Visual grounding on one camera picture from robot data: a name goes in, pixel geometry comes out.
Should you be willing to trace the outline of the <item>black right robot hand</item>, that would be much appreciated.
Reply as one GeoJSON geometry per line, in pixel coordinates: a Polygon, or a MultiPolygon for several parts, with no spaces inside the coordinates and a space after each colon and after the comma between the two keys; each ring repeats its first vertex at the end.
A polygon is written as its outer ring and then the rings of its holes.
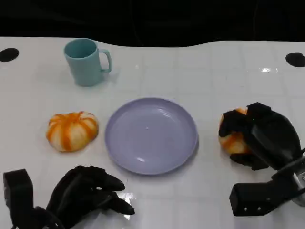
{"type": "Polygon", "coordinates": [[[291,122],[259,102],[223,113],[218,138],[232,161],[254,171],[280,170],[303,156],[291,122]]]}

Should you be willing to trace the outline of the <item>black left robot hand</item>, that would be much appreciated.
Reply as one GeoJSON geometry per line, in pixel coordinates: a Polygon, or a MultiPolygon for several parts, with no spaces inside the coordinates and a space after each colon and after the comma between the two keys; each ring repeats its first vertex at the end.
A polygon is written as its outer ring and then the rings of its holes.
{"type": "Polygon", "coordinates": [[[56,185],[46,209],[66,229],[72,228],[96,210],[113,210],[124,215],[134,215],[134,208],[117,195],[117,192],[123,190],[123,182],[104,169],[76,166],[56,185]]]}

